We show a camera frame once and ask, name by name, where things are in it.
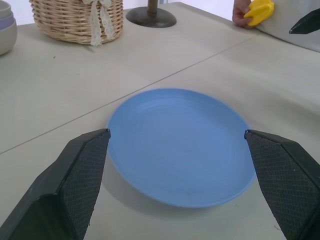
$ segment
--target brass pole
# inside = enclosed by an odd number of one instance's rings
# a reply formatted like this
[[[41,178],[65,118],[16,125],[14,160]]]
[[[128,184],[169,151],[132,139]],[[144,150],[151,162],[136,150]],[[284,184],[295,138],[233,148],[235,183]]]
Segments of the brass pole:
[[[156,15],[158,9],[158,0],[148,0],[148,14]]]

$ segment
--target blue plate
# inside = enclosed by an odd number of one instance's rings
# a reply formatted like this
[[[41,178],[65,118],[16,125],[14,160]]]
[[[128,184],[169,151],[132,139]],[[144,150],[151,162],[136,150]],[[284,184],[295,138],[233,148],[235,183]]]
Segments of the blue plate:
[[[137,94],[113,113],[108,152],[122,177],[160,202],[205,208],[243,193],[255,178],[249,128],[210,96],[163,88]]]

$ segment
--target human hand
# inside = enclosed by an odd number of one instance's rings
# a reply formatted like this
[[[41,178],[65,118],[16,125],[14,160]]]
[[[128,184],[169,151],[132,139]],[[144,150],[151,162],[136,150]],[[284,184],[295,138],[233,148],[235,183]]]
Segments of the human hand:
[[[249,12],[249,4],[251,0],[234,0],[232,21],[240,27],[246,29],[250,28],[248,23],[251,22],[252,18],[244,18],[244,15]]]

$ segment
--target wicker basket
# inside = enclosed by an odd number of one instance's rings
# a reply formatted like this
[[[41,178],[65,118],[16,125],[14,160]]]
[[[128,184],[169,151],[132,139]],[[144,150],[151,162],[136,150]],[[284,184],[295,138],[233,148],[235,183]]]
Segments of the wicker basket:
[[[91,44],[92,29],[90,24],[91,4],[83,0],[29,0],[33,18],[42,32],[50,37],[66,42]],[[123,0],[112,0],[107,9],[114,28],[114,35],[107,39],[100,17],[100,2],[97,3],[101,27],[101,43],[111,42],[120,37],[123,30]]]

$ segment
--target stacked bowl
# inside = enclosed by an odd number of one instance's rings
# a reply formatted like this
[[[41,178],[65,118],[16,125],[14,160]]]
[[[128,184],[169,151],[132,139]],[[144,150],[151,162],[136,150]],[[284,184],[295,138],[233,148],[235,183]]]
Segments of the stacked bowl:
[[[0,0],[0,55],[10,51],[17,40],[17,23],[9,3]]]

